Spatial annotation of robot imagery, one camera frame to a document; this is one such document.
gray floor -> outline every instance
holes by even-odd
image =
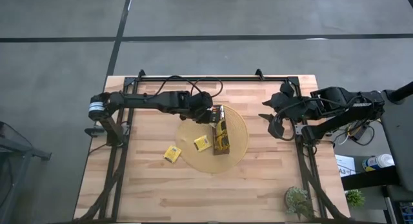
[[[0,0],[0,37],[115,36],[125,0]],[[125,36],[397,34],[413,32],[407,0],[132,0]],[[90,138],[90,96],[102,90],[113,43],[0,43],[0,120],[36,147],[13,223],[70,220]],[[315,74],[320,88],[397,88],[413,80],[413,39],[122,43],[114,74]],[[383,130],[367,147],[388,152]],[[352,210],[358,220],[381,212]]]

yellow package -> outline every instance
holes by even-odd
[[[212,132],[214,135],[214,155],[222,155],[230,153],[230,142],[228,139],[227,123],[225,121],[225,111],[223,105],[214,105],[215,109],[212,115],[215,116],[215,123]]]
[[[195,139],[194,140],[194,145],[195,145],[196,149],[198,150],[198,152],[201,152],[201,151],[207,149],[208,147],[212,147],[212,144],[208,141],[206,135]]]
[[[180,153],[181,153],[181,149],[175,146],[170,146],[168,150],[165,152],[165,154],[163,155],[163,158],[168,160],[171,163],[175,163]]]

wooden table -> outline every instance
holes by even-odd
[[[304,96],[317,90],[314,75],[298,77]],[[123,81],[123,76],[110,76],[105,91],[122,90]],[[160,84],[140,83],[138,92],[153,94]],[[285,214],[283,204],[289,187],[302,187],[295,143],[274,139],[267,132],[268,122],[258,117],[259,113],[272,113],[272,109],[261,102],[278,92],[280,85],[281,82],[265,81],[224,83],[224,90],[214,98],[214,103],[228,105],[244,117],[249,144],[243,160],[220,174],[198,172],[182,159],[175,164],[164,160],[165,150],[174,144],[181,122],[179,117],[157,110],[135,109],[117,220],[297,221],[295,215]],[[219,90],[219,83],[200,82],[199,87],[214,94]],[[191,85],[184,82],[168,82],[163,90],[190,89]],[[291,135],[288,125],[285,134]],[[105,141],[106,137],[95,138],[91,149]],[[350,216],[333,148],[328,143],[317,147],[321,186],[335,206]],[[104,147],[89,156],[75,218],[82,216],[102,191],[109,154],[110,148]],[[314,208],[318,210],[314,195],[312,191]]]

small plant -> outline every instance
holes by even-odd
[[[314,217],[311,200],[308,198],[308,192],[302,188],[290,187],[284,195],[285,206],[288,208],[288,214],[297,214],[298,219],[301,215],[311,219]]]
[[[359,190],[349,190],[346,194],[347,203],[352,207],[361,207],[364,205],[363,193]]]

round placemat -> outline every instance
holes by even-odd
[[[206,135],[213,142],[209,124],[197,124],[192,120],[182,121],[175,136],[176,147],[182,150],[181,157],[200,172],[219,173],[237,165],[244,157],[248,147],[248,131],[244,119],[234,109],[224,106],[227,122],[230,153],[215,156],[214,147],[198,152],[194,140]]]

